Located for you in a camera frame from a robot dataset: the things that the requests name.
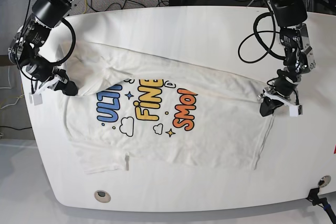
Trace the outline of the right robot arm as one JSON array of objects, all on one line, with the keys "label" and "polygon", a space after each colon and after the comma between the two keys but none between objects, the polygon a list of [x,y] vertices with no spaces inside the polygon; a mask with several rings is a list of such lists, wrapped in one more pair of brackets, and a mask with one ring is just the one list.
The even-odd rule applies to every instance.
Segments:
[{"label": "right robot arm", "polygon": [[[25,68],[23,74],[31,81],[39,81],[41,88],[62,91],[67,96],[76,96],[78,88],[61,68],[71,56],[76,45],[76,34],[65,19],[79,0],[37,0],[32,13],[26,14],[22,28],[15,35],[8,49],[11,63],[18,69]],[[50,62],[39,54],[51,30],[64,24],[71,33],[71,44],[67,54],[60,60]]]}]

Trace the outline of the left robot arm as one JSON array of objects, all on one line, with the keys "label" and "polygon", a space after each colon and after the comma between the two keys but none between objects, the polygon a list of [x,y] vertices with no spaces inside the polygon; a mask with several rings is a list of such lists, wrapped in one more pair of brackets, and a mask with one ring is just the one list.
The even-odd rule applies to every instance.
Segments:
[{"label": "left robot arm", "polygon": [[[266,117],[285,105],[289,108],[290,116],[302,114],[302,106],[299,101],[297,86],[304,74],[311,72],[315,66],[313,50],[310,45],[307,25],[308,18],[303,0],[262,0],[268,8],[268,12],[260,14],[253,24],[253,36],[265,49],[266,55],[281,60],[284,69],[277,70],[277,77],[267,83],[267,87],[260,94],[262,100],[259,113]],[[267,46],[258,30],[259,22],[270,17],[273,27],[271,30],[274,38],[279,37],[284,48],[284,56],[273,52],[272,46]]]}]

